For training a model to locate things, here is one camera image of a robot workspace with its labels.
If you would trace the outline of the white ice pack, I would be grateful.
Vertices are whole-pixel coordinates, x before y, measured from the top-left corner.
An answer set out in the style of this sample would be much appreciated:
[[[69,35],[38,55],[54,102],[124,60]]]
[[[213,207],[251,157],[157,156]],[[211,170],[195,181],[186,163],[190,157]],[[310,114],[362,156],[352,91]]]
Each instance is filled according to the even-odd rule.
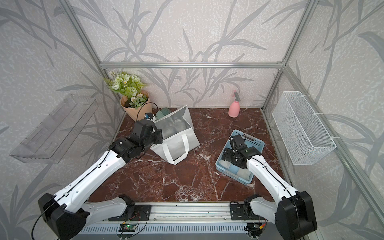
[[[250,182],[253,178],[253,174],[247,169],[239,169],[237,176],[244,179],[246,182]]]
[[[224,169],[229,169],[232,164],[228,161],[219,160],[219,165]]]

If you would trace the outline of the white insulated delivery bag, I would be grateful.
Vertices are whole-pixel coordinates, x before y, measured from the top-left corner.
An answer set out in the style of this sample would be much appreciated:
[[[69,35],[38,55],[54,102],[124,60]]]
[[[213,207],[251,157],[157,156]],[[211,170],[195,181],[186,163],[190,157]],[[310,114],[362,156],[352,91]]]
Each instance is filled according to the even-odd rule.
[[[155,126],[162,130],[163,142],[152,145],[151,150],[172,165],[183,161],[189,151],[200,145],[188,106],[156,120]]]

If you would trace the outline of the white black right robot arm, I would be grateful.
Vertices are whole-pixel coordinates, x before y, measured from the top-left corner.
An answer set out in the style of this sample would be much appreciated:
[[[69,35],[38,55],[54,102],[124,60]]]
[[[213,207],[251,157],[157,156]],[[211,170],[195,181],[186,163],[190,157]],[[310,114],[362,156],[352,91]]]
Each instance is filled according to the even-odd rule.
[[[311,196],[287,183],[267,163],[255,147],[248,147],[240,135],[229,137],[222,160],[253,173],[274,199],[252,196],[245,201],[245,212],[274,224],[285,240],[299,240],[317,230],[318,224]]]

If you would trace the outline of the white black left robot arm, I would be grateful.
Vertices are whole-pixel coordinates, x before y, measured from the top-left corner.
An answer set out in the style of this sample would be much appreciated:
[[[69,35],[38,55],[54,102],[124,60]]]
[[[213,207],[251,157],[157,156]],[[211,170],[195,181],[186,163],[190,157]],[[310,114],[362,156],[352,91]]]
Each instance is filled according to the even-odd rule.
[[[162,142],[162,130],[154,122],[135,122],[128,137],[113,142],[101,158],[76,180],[54,195],[46,193],[40,197],[41,218],[60,240],[70,240],[90,224],[119,216],[133,217],[135,201],[126,195],[99,203],[87,200],[113,173],[137,159],[152,145]]]

